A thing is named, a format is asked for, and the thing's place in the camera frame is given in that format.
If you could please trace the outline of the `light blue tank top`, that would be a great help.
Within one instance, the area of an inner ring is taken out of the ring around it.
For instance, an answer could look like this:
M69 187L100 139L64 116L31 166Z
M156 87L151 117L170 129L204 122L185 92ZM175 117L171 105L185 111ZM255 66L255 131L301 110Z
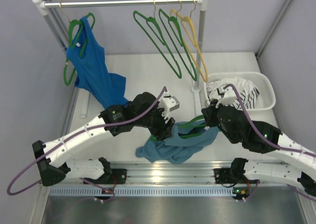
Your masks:
M208 128L201 120L178 122L172 128L172 137L162 141L149 138L136 149L135 156L151 163L168 161L171 164L181 164L212 144L219 132L217 127Z

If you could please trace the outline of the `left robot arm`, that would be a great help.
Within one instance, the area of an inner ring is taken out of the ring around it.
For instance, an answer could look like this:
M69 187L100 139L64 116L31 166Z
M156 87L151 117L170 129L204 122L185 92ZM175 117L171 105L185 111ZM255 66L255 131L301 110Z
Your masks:
M156 140L172 137L175 120L170 112L180 103L169 92L156 98L149 92L137 95L125 105L111 105L79 129L56 140L32 144L41 183L53 186L65 179L87 179L106 183L111 179L110 163L103 157L77 160L73 156L99 141L110 139L134 127L146 128Z

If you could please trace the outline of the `yellow hanger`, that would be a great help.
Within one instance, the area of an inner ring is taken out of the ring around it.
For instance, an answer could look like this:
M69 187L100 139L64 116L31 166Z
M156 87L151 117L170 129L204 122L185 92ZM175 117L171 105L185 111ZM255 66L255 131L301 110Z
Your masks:
M185 49L185 52L188 53L190 59L192 60L193 63L193 71L199 72L199 75L201 76L201 78L203 79L204 82L208 82L208 70L207 70L207 66L206 63L204 61L203 55L202 55L202 46L199 45L198 42L198 38L196 37L196 30L192 21L192 12L195 11L196 6L198 1L197 0L192 0L194 3L194 9L190 12L190 16L182 16L179 11L176 11L175 9L171 9L170 10L170 16L175 16L176 19L180 19L181 21L181 25L183 30L185 31L186 35L188 36L188 38L191 41L192 46L196 49L197 51L197 55L196 57L193 56L193 53L191 52L187 42L185 41L185 39L183 38L183 36L181 37L182 40L182 45Z

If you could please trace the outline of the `royal blue tank top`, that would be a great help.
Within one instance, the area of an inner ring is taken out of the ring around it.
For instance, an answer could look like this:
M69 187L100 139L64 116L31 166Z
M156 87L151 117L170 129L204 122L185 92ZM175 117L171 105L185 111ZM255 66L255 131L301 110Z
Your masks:
M105 49L98 44L87 17L79 22L82 31L76 33L66 51L77 72L75 87L90 92L105 109L125 105L128 102L124 97L126 77L108 72Z

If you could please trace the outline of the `green hanger with blue top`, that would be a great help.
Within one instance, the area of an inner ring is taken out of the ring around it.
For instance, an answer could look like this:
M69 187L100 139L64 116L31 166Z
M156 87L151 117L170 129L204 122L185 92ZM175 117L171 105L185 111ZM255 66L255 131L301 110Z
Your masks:
M63 15L65 15L67 17L68 21L69 21L69 27L68 27L69 46L68 46L68 48L74 49L76 44L78 43L78 40L79 40L79 37L80 37L82 31L83 31L83 22L81 20L76 20L76 19L71 21L69 16L66 13L64 13L63 10L62 10L62 1L59 3L59 8L60 8L61 13ZM90 26L91 29L93 29L94 24L95 24L95 16L94 16L94 14L92 12L89 12L86 15L86 18L88 18L88 17L92 17L93 18L92 25ZM75 26L78 26L79 29L77 31L77 34L76 34L75 38L73 39L72 36L73 36L73 31L74 31ZM80 57L82 57L83 51L85 50L86 45L87 45L87 39L84 41L82 49L80 50L80 53L79 53ZM64 83L65 83L66 86L69 86L71 84L71 82L72 82L72 80L74 78L75 72L76 72L76 69L73 68L73 70L71 72L71 75L70 75L70 78L67 79L68 64L69 64L69 59L68 59L68 57L66 57L65 67L64 67L64 71L63 71L63 79L64 79Z

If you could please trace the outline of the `striped garment in basket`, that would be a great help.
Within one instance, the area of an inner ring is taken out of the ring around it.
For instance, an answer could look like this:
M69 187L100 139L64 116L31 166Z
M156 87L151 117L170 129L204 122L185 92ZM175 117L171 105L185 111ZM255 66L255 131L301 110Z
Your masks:
M218 94L216 89L207 87L206 91L207 91L207 95L209 99L219 100L221 98L221 96ZM260 95L260 92L258 91L258 89L256 87L251 87L249 89L237 88L237 91L241 97L241 100L245 108L254 109L257 103L258 96Z

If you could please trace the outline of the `white clothes in basket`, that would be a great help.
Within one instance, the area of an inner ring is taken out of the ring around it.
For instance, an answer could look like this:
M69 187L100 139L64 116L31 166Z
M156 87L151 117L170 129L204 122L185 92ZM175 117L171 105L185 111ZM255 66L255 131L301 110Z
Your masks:
M233 84L239 93L244 95L249 95L255 88L254 83L250 80L233 77L233 78L224 78L214 82L210 82L206 85L206 91L209 98L217 98L218 92L217 89L226 84Z

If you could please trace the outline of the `white plastic laundry basket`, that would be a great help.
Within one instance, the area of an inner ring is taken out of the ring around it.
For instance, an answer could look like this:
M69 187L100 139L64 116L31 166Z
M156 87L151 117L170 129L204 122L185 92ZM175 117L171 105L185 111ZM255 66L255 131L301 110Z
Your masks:
M247 109L247 111L262 111L272 109L276 103L276 97L273 87L269 79L257 72L230 72L230 73L213 73L208 75L208 82L204 83L204 95L205 95L205 106L209 106L212 99L208 98L206 85L210 82L221 80L224 78L240 77L250 80L254 83L254 86L260 92L257 103L254 109Z

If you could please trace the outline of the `silver clothes rack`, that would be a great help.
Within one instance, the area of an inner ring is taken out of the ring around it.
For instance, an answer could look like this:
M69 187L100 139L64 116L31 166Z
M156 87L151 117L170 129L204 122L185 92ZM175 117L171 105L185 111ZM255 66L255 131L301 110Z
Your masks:
M55 24L61 24L61 19L52 20L49 15L51 8L79 8L79 7L110 7L110 6L138 6L138 5L171 5L171 4L197 4L199 6L199 24L198 24L198 47L202 49L203 34L205 26L205 16L208 0L108 0L108 1L85 1L85 2L46 2L45 0L32 0L40 14L43 16L55 39L66 50L65 43L62 39L65 34L61 35Z

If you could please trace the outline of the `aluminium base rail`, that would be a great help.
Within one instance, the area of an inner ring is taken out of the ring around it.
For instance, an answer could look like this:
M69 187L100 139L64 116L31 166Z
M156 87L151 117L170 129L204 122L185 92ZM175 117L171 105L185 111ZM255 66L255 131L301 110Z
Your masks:
M115 165L106 184L65 182L49 196L91 197L232 197L246 199L258 185L285 185L304 190L302 172L289 164L248 161L241 170L230 164Z

